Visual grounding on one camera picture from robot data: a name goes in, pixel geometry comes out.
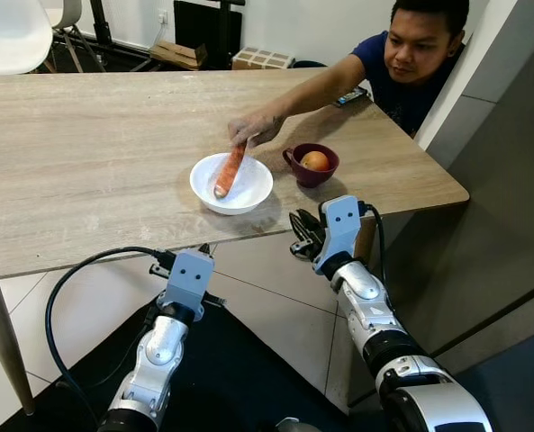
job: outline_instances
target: tiled floor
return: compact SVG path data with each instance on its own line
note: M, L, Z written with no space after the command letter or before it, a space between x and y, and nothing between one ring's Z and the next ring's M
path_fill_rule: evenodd
M309 383L346 409L352 342L323 277L288 252L293 236L222 244L214 252L209 291ZM55 305L59 351L73 365L165 287L149 275L151 259L93 265L72 280ZM2 281L6 304L33 391L59 376L44 335L44 309L63 271ZM20 408L0 366L0 424Z

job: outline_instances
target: white bowl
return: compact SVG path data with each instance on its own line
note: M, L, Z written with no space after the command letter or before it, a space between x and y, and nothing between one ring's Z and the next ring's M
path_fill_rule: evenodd
M204 158L191 171L191 188L203 204L220 214L243 214L254 210L273 190L273 176L262 163L245 156L231 191L223 198L214 196L214 186L229 153Z

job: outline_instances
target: maroon cup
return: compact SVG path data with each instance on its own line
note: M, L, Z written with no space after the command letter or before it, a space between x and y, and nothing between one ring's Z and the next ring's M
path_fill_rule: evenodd
M314 171L301 165L304 156L312 151L320 151L329 159L330 169L328 171ZM340 163L337 154L321 144L301 144L295 148L287 148L283 152L283 158L293 169L297 183L308 188L317 187L329 180L335 174Z

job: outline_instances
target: carrot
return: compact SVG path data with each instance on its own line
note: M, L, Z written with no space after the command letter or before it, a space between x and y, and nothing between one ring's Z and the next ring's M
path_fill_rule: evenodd
M222 167L219 179L216 181L216 186L214 187L214 196L217 198L224 198L231 191L232 184L239 172L240 164L245 156L246 149L246 142L232 149L232 152L227 159L227 163Z

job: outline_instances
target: blue t-shirt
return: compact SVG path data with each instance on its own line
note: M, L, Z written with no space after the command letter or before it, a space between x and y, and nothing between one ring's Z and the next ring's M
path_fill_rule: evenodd
M386 68L385 44L388 34L388 31L383 31L361 42L353 54L365 65L375 103L405 132L412 135L421 127L465 46L461 45L455 56L447 58L425 84L405 85L393 81Z

